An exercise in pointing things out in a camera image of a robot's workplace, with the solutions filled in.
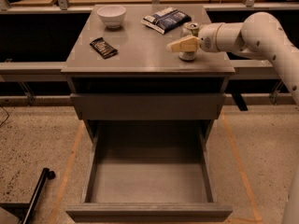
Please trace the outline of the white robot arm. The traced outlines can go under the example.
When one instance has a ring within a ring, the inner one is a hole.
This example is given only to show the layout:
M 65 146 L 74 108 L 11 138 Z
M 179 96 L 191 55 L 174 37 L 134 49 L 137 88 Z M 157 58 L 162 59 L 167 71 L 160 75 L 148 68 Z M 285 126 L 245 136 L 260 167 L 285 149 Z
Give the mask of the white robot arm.
M 279 21 L 257 12 L 242 22 L 202 25 L 197 35 L 185 35 L 169 43 L 170 52 L 232 52 L 253 60 L 267 60 L 299 104 L 299 49 L 290 41 Z

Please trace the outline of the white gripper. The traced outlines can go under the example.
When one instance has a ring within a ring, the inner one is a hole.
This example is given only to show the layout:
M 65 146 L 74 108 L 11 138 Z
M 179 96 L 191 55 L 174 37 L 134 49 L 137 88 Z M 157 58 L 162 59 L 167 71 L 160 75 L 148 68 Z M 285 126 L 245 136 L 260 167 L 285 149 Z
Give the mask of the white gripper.
M 184 36 L 167 44 L 166 49 L 170 52 L 193 52 L 200 47 L 206 52 L 219 52 L 217 38 L 218 31 L 222 26 L 223 22 L 203 24 L 200 26 L 198 37 L 193 35 Z

